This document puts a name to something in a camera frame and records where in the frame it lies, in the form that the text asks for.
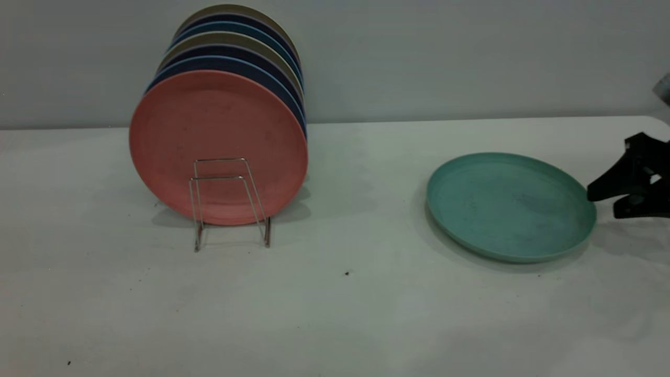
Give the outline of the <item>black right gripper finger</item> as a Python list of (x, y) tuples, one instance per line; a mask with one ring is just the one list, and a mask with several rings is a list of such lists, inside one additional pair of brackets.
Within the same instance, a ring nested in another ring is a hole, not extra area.
[(669, 144), (643, 132), (624, 141), (622, 157), (588, 187), (588, 200), (668, 195)]
[(669, 218), (669, 188), (667, 184), (655, 183), (644, 194), (626, 195), (613, 204), (613, 217)]

